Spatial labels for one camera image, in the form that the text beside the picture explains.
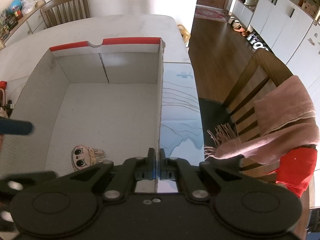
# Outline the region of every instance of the chair backrest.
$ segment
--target chair backrest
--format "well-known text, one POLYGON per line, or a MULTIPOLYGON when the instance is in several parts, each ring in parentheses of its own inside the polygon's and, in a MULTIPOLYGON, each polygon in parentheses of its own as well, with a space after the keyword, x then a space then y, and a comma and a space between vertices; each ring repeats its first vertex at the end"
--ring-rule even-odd
POLYGON ((48 28, 90 18, 88 0, 82 0, 82 3, 81 0, 51 0, 41 7, 40 12, 48 28))
MULTIPOLYGON (((252 91, 243 100, 240 101, 240 103, 236 104, 234 106, 234 109, 231 111, 231 115, 233 117, 236 117, 236 115, 239 112, 241 112, 241 110, 242 112, 244 112, 241 115, 238 114, 238 118, 235 118, 235 123, 237 125, 238 134, 240 137, 245 137, 246 134, 255 131, 253 133, 255 135, 253 137, 249 137, 247 141, 258 138, 260 136, 253 103, 252 106, 249 106, 249 102, 252 102, 252 99, 259 93, 259 91, 261 91, 262 88, 264 88, 264 86, 267 83, 269 83, 269 81, 273 82, 275 88, 292 76, 292 73, 287 68, 287 66, 281 60, 279 60, 274 54, 264 49, 258 49, 250 59, 248 65, 246 66, 246 68, 240 75, 238 81, 236 82, 231 92, 225 99, 223 103, 224 106, 228 107, 229 109, 233 108, 230 106, 241 93, 241 91, 244 89, 244 87, 247 85, 247 83, 250 81, 250 79, 255 74, 259 66, 266 73, 266 77, 257 86, 255 86, 252 89, 252 91)), ((276 174, 271 174, 267 176, 264 176, 263 174, 275 170, 278 167, 279 163, 262 165, 259 163, 255 163, 252 159, 248 158, 243 159, 241 171, 246 175, 257 177, 264 181, 274 182, 276 174)))

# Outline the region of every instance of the cartoon character cutout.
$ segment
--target cartoon character cutout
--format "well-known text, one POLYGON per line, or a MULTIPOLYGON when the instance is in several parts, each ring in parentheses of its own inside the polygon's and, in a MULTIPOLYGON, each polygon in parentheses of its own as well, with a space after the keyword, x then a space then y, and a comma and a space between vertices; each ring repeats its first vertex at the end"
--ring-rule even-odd
POLYGON ((105 157, 105 152, 102 150, 78 145, 71 152, 71 163, 74 171, 79 171, 107 160, 105 157))

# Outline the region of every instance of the wooden chair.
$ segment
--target wooden chair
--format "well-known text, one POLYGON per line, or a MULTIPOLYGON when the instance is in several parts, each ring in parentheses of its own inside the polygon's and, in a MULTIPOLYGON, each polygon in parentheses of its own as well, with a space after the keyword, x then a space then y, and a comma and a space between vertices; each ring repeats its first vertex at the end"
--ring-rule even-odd
POLYGON ((80 0, 51 0, 41 7, 40 12, 48 28, 74 20, 90 18, 88 0, 82 0, 82 3, 80 0))
MULTIPOLYGON (((232 88, 231 92, 224 100, 223 103, 208 100, 204 98, 199 98, 199 106, 202 118, 202 126, 204 131, 204 144, 206 146, 215 147, 213 140, 210 135, 207 133, 207 130, 215 132, 215 127, 219 124, 229 123, 231 128, 236 132, 236 127, 243 123, 246 123, 247 120, 251 119, 250 122, 247 122, 243 128, 238 129, 238 135, 245 136, 247 133, 250 133, 254 130, 257 133, 253 137, 249 137, 249 140, 258 138, 258 122, 255 117, 255 112, 253 108, 253 98, 262 90, 262 88, 271 80, 274 84, 274 88, 278 87, 282 82, 287 80, 292 76, 291 71, 287 66, 280 61, 274 54, 268 52, 264 49, 258 49, 255 54, 250 59, 248 65, 240 75, 238 81, 232 88), (238 100, 239 103, 235 104, 233 110, 230 110, 230 106, 235 101, 235 99, 241 94, 241 91, 248 84, 252 76, 257 71, 258 67, 261 67, 266 74, 266 77, 255 87, 252 91, 244 97, 242 100, 238 100), (233 121, 233 117, 241 110, 245 108, 242 115, 239 115, 236 118, 236 121, 233 121)), ((266 175, 264 173, 275 170, 279 167, 279 163, 273 163, 270 165, 262 165, 255 163, 252 159, 244 159, 242 156, 236 156, 226 160, 217 160, 214 158, 208 158, 207 161, 215 163, 216 165, 221 165, 223 167, 239 171, 248 176, 261 179, 266 182, 275 183, 276 174, 266 175)), ((309 214, 309 188, 303 194, 300 199, 303 206, 303 214, 298 222, 297 227, 295 228, 294 233, 299 236, 301 239, 305 239, 306 231, 308 225, 308 214, 309 214)))

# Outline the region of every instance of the patterned rug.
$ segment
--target patterned rug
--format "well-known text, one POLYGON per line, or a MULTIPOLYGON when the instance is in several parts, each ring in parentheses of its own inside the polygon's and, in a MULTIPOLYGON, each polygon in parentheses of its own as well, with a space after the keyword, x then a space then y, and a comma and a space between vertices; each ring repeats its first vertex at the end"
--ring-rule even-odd
POLYGON ((224 10, 213 7, 202 7, 201 5, 196 6, 195 17, 225 23, 229 20, 229 15, 224 10))

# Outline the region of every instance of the cartoon eye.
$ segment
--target cartoon eye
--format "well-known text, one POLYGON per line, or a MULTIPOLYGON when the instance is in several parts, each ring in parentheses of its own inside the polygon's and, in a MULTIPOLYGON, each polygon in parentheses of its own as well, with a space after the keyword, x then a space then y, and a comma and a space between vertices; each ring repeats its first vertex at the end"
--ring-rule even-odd
POLYGON ((78 161, 76 162, 76 164, 77 164, 78 167, 84 167, 84 166, 87 165, 87 164, 84 162, 84 160, 78 160, 78 161))
POLYGON ((77 149, 77 150, 75 150, 75 155, 79 155, 79 154, 81 154, 82 153, 82 149, 77 149))

